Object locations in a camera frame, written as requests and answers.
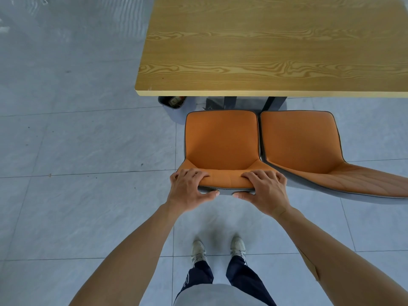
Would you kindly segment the person's right hand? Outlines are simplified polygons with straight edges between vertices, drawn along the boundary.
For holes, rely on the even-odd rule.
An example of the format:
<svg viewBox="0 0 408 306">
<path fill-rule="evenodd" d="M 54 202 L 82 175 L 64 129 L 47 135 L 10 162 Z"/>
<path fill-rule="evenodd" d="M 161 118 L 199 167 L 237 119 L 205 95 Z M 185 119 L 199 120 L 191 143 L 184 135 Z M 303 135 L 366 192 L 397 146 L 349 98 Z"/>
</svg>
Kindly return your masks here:
<svg viewBox="0 0 408 306">
<path fill-rule="evenodd" d="M 271 184 L 269 186 L 253 186 L 256 200 L 249 202 L 259 211 L 278 221 L 279 217 L 288 211 L 291 206 L 288 200 L 286 187 L 280 188 L 277 185 L 276 172 L 278 171 L 265 170 L 265 172 L 267 171 L 267 174 L 271 179 Z M 250 181 L 250 172 L 243 173 L 242 177 Z"/>
</svg>

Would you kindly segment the person's left hand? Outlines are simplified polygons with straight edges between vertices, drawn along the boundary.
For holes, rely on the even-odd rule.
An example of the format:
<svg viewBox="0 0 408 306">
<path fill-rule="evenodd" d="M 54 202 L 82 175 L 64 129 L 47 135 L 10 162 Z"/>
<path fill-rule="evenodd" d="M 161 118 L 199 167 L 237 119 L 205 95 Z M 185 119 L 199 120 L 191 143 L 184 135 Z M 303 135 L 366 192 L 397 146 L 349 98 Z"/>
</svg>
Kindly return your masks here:
<svg viewBox="0 0 408 306">
<path fill-rule="evenodd" d="M 198 190 L 198 185 L 189 184 L 186 181 L 187 169 L 178 171 L 179 175 L 176 184 L 171 186 L 169 195 L 166 200 L 166 208 L 174 217 L 179 217 L 186 211 L 191 211 L 206 201 L 199 201 L 201 192 Z M 201 180 L 209 177 L 207 172 L 201 171 Z"/>
</svg>

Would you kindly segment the orange chair with grey shell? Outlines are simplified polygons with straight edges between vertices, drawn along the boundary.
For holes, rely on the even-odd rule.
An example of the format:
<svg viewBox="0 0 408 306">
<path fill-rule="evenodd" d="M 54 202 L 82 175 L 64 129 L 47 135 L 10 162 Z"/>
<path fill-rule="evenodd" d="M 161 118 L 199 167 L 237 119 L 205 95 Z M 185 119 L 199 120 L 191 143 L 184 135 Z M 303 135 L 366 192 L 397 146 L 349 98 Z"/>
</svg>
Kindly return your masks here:
<svg viewBox="0 0 408 306">
<path fill-rule="evenodd" d="M 198 169 L 209 174 L 198 185 L 207 193 L 232 195 L 254 193 L 252 183 L 242 173 L 277 170 L 260 157 L 258 117 L 252 111 L 214 110 L 191 112 L 184 131 L 185 159 L 178 168 Z"/>
<path fill-rule="evenodd" d="M 262 160 L 292 186 L 346 200 L 408 204 L 408 178 L 344 160 L 330 112 L 264 111 L 259 128 Z"/>
</svg>

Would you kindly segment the person's left forearm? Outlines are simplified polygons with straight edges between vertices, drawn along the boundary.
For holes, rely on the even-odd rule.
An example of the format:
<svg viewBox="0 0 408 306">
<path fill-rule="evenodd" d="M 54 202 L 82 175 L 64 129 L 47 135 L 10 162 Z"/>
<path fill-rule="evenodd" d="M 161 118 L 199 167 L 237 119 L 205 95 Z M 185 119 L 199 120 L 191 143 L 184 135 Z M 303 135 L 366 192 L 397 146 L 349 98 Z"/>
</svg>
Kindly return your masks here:
<svg viewBox="0 0 408 306">
<path fill-rule="evenodd" d="M 79 289 L 69 306 L 138 306 L 184 205 L 168 200 L 124 239 Z"/>
</svg>

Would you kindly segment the person's right forearm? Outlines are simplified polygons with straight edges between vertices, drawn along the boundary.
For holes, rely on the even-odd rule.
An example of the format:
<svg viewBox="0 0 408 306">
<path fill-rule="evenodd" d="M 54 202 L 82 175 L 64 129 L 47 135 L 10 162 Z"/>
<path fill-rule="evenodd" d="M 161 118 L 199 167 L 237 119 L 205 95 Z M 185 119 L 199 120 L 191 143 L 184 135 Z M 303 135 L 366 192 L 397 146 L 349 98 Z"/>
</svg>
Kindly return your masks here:
<svg viewBox="0 0 408 306">
<path fill-rule="evenodd" d="M 334 306 L 408 306 L 408 292 L 289 206 L 273 217 L 284 228 Z"/>
</svg>

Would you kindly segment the white right shoe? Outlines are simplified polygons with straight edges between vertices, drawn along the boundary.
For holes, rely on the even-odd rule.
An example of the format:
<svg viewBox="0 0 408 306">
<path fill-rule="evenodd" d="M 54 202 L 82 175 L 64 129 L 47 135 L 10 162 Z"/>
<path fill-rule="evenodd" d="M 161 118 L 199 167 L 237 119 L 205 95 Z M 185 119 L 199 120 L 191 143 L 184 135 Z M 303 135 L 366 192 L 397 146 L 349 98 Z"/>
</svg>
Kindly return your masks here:
<svg viewBox="0 0 408 306">
<path fill-rule="evenodd" d="M 231 257 L 238 256 L 246 261 L 246 247 L 240 236 L 235 235 L 232 238 L 230 252 Z"/>
</svg>

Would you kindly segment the white shoe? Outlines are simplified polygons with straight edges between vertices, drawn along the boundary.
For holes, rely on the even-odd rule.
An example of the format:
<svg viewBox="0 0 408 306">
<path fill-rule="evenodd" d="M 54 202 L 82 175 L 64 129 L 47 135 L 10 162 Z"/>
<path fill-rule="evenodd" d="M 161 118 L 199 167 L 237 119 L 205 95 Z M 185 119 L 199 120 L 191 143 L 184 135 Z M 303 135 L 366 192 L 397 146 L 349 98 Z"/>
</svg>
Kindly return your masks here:
<svg viewBox="0 0 408 306">
<path fill-rule="evenodd" d="M 195 240 L 192 244 L 191 261 L 193 266 L 195 266 L 197 262 L 207 261 L 207 252 L 205 246 L 199 239 Z"/>
<path fill-rule="evenodd" d="M 246 261 L 246 247 L 240 236 L 235 235 L 232 238 L 230 252 L 231 257 L 238 256 Z"/>
</svg>

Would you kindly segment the white left shoe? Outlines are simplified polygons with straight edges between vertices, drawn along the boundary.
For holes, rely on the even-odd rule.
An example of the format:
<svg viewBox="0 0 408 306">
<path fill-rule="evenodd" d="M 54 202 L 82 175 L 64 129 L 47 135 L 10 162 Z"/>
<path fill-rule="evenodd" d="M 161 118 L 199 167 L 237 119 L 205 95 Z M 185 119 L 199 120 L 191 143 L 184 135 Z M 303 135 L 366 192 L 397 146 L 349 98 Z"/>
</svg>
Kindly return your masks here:
<svg viewBox="0 0 408 306">
<path fill-rule="evenodd" d="M 193 266 L 195 266 L 197 262 L 207 261 L 207 252 L 205 246 L 199 239 L 195 240 L 192 244 L 191 261 Z"/>
</svg>

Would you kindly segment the grey waste bin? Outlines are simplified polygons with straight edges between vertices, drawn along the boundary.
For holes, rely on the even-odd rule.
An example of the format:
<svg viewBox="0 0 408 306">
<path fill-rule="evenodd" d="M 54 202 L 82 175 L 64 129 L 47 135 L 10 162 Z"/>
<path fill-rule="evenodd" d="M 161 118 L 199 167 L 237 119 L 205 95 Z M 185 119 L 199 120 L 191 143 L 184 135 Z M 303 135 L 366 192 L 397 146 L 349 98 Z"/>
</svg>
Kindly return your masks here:
<svg viewBox="0 0 408 306">
<path fill-rule="evenodd" d="M 186 97 L 181 107 L 174 109 L 168 106 L 168 100 L 173 96 L 160 96 L 158 102 L 162 105 L 167 115 L 172 121 L 177 124 L 184 125 L 186 123 L 186 117 L 189 113 L 194 112 L 196 109 L 196 97 Z"/>
</svg>

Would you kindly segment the dark metal table base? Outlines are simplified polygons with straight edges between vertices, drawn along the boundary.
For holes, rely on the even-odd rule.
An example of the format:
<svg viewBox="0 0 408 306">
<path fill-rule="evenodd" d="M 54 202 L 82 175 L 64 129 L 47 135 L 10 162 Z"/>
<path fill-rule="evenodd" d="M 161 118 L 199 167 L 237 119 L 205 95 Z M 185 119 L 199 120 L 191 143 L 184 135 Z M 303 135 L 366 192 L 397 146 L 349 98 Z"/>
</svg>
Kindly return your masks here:
<svg viewBox="0 0 408 306">
<path fill-rule="evenodd" d="M 204 111 L 244 110 L 260 114 L 264 111 L 286 111 L 287 97 L 209 97 Z"/>
</svg>

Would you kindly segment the dark blue trousers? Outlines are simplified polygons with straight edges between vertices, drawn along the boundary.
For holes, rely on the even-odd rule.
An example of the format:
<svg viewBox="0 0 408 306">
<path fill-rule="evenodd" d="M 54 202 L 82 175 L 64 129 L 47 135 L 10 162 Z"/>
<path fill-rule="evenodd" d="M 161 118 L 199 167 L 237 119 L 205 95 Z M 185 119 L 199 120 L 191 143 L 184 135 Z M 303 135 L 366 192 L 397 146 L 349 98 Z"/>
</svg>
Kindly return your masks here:
<svg viewBox="0 0 408 306">
<path fill-rule="evenodd" d="M 241 257 L 234 256 L 228 264 L 226 277 L 229 285 L 251 295 L 268 306 L 277 306 L 262 280 Z M 198 284 L 213 284 L 213 273 L 207 262 L 197 262 L 186 276 L 186 280 L 177 296 L 185 289 Z"/>
</svg>

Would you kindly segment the grey shirt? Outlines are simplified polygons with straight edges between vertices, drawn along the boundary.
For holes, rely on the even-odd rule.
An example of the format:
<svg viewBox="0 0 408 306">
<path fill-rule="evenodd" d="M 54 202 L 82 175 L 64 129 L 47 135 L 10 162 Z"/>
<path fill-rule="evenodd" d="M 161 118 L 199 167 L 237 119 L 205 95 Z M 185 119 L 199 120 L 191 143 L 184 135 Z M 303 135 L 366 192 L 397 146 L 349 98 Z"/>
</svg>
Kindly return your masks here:
<svg viewBox="0 0 408 306">
<path fill-rule="evenodd" d="M 268 306 L 226 284 L 198 284 L 183 290 L 173 306 Z"/>
</svg>

